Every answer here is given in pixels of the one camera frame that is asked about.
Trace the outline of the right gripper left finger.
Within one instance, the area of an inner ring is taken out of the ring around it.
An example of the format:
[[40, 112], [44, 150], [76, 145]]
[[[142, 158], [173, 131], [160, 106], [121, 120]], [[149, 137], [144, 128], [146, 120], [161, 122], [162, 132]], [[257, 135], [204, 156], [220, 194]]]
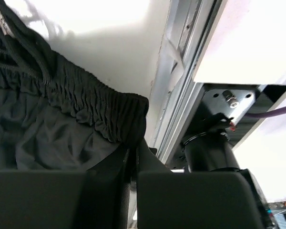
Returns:
[[130, 150], [88, 171], [0, 171], [0, 229], [124, 229]]

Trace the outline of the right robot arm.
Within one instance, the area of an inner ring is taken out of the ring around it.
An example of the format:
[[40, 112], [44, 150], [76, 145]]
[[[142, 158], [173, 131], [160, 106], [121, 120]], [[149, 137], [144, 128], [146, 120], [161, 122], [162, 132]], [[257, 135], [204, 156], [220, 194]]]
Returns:
[[141, 143], [119, 147], [88, 171], [0, 171], [0, 229], [125, 229], [135, 172], [140, 229], [275, 229], [267, 201], [226, 137], [183, 142], [186, 173]]

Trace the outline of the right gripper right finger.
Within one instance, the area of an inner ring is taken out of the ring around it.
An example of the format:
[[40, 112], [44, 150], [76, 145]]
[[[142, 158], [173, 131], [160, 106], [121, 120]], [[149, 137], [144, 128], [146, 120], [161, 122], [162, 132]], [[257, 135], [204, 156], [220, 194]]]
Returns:
[[137, 151], [140, 229], [262, 229], [262, 205], [247, 170], [174, 173], [142, 143]]

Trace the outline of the black trousers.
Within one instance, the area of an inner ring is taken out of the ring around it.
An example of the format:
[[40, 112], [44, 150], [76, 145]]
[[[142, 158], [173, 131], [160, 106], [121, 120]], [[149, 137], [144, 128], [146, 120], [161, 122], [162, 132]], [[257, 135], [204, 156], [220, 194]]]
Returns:
[[0, 170], [88, 170], [142, 141], [148, 108], [53, 51], [0, 0]]

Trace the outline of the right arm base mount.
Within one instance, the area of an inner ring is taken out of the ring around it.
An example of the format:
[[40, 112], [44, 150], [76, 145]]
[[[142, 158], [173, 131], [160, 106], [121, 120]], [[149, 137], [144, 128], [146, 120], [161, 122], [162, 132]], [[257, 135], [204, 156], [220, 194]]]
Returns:
[[286, 92], [286, 85], [204, 84], [187, 118], [185, 131], [167, 161], [185, 172], [238, 170], [238, 144]]

